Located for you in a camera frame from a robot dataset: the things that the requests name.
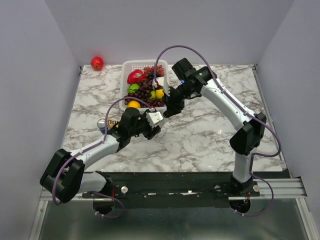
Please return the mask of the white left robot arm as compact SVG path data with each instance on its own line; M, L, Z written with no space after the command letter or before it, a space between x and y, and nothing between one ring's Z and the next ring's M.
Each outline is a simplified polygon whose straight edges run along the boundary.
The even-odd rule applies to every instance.
M107 197L111 191L107 179L98 172L85 173L85 170L102 158L121 151L132 137L143 135L151 140L161 131L164 121L163 114L154 108L144 113L127 108L118 124L106 129L100 139L73 151L57 150L40 178L40 185L60 203L67 203L76 194L86 192Z

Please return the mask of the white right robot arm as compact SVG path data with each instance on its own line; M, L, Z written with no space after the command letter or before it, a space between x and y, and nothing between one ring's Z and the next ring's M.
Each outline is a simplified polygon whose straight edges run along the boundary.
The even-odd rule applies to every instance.
M229 143L235 151L235 165L231 177L230 191L241 196L249 189L253 180L251 175L253 154L264 136L267 117L261 112L245 107L235 98L216 78L210 67L204 66L199 70L183 58L172 67L175 75L182 84L177 88L170 87L167 82L160 83L157 74L153 73L153 88L162 86L166 111L164 116L169 118L182 112L185 100L191 96L204 97L212 102L231 122L236 133Z

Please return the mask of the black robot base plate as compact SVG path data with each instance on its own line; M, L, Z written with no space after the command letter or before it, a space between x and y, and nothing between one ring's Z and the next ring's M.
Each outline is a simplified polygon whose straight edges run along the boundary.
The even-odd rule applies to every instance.
M252 186L240 187L231 172L101 172L101 194L119 199L126 209L229 208L230 197L257 197Z

